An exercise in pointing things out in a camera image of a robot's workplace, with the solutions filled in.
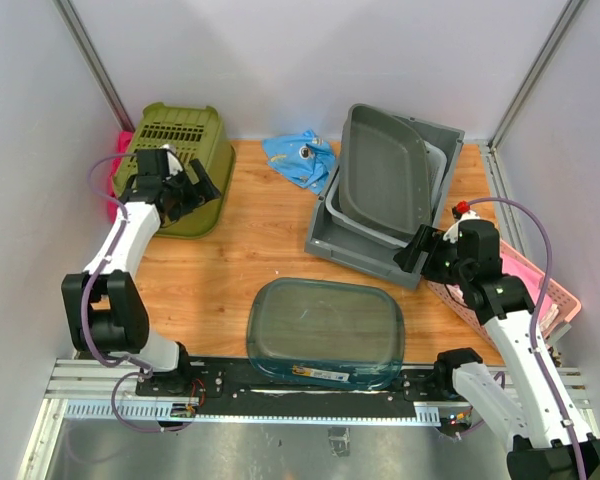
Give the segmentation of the dark grey plastic tub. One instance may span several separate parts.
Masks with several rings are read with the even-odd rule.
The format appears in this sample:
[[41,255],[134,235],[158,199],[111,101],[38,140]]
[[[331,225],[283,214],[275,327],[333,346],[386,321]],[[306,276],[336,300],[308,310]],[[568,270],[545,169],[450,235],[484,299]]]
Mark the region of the dark grey plastic tub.
[[424,141],[408,124],[356,104],[343,130],[339,202],[351,220],[407,241],[431,222]]

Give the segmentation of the olive green slotted basket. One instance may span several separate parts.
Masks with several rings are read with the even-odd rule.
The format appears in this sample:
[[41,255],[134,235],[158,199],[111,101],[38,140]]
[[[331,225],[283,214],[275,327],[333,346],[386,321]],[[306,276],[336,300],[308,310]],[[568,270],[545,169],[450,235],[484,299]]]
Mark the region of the olive green slotted basket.
[[228,196],[236,154],[226,133],[224,121],[211,106],[205,108],[167,106],[156,102],[146,106],[135,130],[129,152],[158,148],[165,144],[175,149],[193,182],[193,169],[199,160],[221,197],[159,230],[167,238],[196,239],[209,234],[219,222]]

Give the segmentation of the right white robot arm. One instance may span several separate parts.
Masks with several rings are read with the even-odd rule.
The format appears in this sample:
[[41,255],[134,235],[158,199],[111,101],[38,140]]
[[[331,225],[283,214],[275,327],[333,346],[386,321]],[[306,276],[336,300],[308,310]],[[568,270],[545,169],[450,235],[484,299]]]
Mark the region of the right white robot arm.
[[600,438],[574,405],[534,320],[524,282],[504,273],[493,223],[465,215],[448,231],[422,225],[395,262],[423,263],[424,279],[460,288],[505,362],[510,396],[471,348],[442,352],[433,387],[446,400],[464,398],[504,445],[513,479],[600,479]]

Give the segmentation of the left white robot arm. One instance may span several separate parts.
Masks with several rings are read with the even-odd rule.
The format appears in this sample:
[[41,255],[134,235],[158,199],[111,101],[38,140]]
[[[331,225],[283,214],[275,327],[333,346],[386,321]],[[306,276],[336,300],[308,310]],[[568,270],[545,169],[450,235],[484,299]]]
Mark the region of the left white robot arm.
[[149,388],[180,396],[194,383],[188,352],[151,329],[135,276],[162,227],[219,199],[221,192],[199,160],[186,172],[169,144],[132,157],[137,172],[112,200],[116,218],[102,247],[81,272],[64,277],[61,294],[76,350],[106,368],[128,362]]

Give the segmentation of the clear teal plastic tub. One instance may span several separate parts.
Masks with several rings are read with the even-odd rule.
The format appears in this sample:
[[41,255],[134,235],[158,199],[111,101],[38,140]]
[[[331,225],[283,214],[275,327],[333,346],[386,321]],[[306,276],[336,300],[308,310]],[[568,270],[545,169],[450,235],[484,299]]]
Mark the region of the clear teal plastic tub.
[[271,379],[381,390],[402,368],[404,316],[376,287],[279,278],[253,301],[246,351],[251,365]]

